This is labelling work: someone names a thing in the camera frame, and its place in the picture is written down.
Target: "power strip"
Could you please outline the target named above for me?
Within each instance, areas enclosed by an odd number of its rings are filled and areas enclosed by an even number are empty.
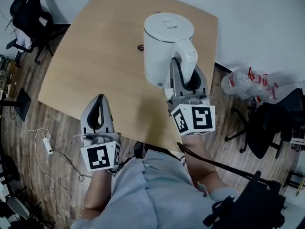
[[[47,137],[45,137],[43,139],[43,143],[44,143],[44,146],[46,147],[46,150],[47,150],[48,154],[49,155],[53,154],[53,149],[52,149],[50,141],[48,140]]]

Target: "human arm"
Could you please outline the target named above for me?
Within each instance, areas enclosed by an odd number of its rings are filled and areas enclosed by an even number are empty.
[[[212,160],[211,155],[204,148],[199,135],[183,136],[182,142],[183,145],[198,156]],[[187,153],[185,153],[185,161],[193,184],[196,188],[198,188],[197,182],[203,184],[208,193],[212,193],[218,188],[227,187],[227,185],[220,179],[214,165],[201,161]]]
[[[93,219],[106,208],[111,197],[111,179],[112,175],[106,170],[98,170],[93,173],[85,196],[82,219]]]

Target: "person's left arm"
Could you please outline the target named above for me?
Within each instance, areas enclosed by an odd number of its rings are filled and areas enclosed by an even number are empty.
[[[111,173],[106,170],[98,170],[93,173],[85,197],[82,219],[93,219],[106,208],[111,197],[111,179]]]

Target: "table top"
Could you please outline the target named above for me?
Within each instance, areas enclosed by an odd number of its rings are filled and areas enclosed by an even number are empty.
[[[151,145],[178,150],[181,138],[168,116],[163,88],[144,75],[144,21],[156,12],[186,17],[194,26],[198,52],[210,91],[217,18],[176,0],[90,0],[64,35],[50,63],[38,100],[77,119],[104,94],[116,132]]]

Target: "office chair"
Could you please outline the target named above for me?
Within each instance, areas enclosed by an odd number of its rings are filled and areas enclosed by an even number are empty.
[[[30,37],[32,45],[30,49],[26,49],[18,45],[16,43],[17,39],[14,39],[7,44],[6,49],[15,47],[26,52],[32,52],[35,47],[39,47],[35,58],[35,63],[37,64],[40,64],[38,57],[44,47],[53,56],[49,41],[63,34],[63,32],[51,35],[54,29],[54,22],[50,13],[42,10],[40,0],[15,0],[10,7],[10,14],[13,17],[13,25]],[[47,21],[45,25],[40,22],[41,18]]]
[[[252,108],[249,112],[249,121],[240,113],[238,109],[232,109],[232,113],[237,113],[244,124],[244,129],[232,137],[225,137],[225,141],[246,133],[244,148],[247,145],[256,157],[263,158],[268,148],[271,146],[277,149],[275,158],[281,153],[283,141],[290,142],[293,127],[305,124],[305,97],[302,89],[293,90],[286,98],[276,104],[263,103],[258,108]],[[276,144],[273,138],[281,131],[281,142]]]

